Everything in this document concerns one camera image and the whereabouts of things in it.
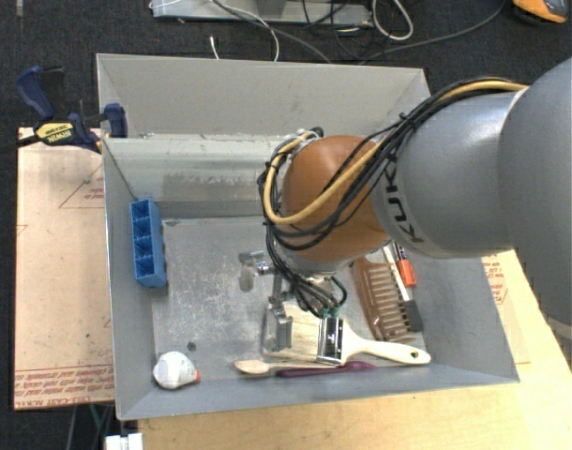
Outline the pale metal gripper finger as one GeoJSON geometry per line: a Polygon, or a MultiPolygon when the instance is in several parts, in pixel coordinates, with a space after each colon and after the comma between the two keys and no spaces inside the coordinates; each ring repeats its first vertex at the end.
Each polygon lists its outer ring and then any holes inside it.
{"type": "Polygon", "coordinates": [[[263,349],[282,351],[292,346],[293,319],[282,304],[270,305],[263,317],[263,349]]]}
{"type": "Polygon", "coordinates": [[[267,262],[262,250],[240,253],[241,264],[239,287],[242,292],[249,292],[254,287],[254,279],[267,273],[267,262]]]}

